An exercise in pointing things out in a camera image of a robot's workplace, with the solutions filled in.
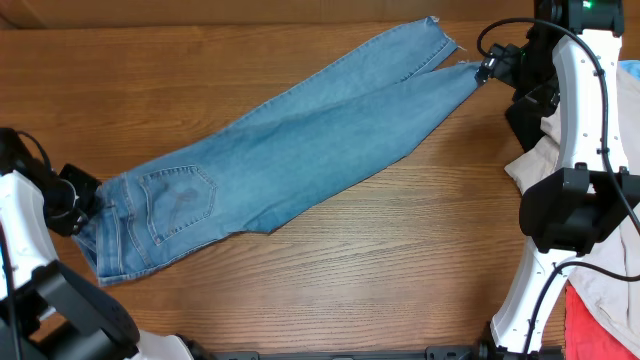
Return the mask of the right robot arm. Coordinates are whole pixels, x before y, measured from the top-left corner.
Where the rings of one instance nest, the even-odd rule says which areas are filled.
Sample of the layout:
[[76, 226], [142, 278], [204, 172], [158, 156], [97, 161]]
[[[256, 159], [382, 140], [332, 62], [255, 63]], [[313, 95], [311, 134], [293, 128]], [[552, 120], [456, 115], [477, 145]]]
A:
[[558, 113], [554, 171], [523, 194], [527, 242], [500, 310], [462, 359], [559, 359], [542, 334], [569, 275], [624, 220], [634, 220], [639, 179], [620, 140], [616, 72], [625, 30], [621, 0], [538, 1], [523, 46], [483, 49], [479, 83], [514, 90], [506, 117], [524, 149], [541, 139], [543, 117]]

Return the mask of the blue denim jeans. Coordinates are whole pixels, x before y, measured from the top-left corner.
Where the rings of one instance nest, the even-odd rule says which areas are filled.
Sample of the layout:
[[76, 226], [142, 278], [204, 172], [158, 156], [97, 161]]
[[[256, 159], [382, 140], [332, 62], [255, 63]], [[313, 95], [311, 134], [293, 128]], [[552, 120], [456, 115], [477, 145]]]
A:
[[409, 155], [477, 89], [433, 18], [383, 32], [219, 132], [102, 184], [75, 236], [97, 281], [269, 233]]

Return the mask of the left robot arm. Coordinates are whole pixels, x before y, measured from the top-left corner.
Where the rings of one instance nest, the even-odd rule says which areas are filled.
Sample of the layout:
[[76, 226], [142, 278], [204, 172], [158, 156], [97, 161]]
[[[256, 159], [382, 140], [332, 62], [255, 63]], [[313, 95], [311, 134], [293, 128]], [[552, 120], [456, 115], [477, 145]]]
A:
[[141, 331], [118, 301], [64, 265], [50, 235], [77, 234], [100, 181], [34, 157], [28, 133], [1, 131], [1, 356], [4, 359], [206, 359], [179, 335]]

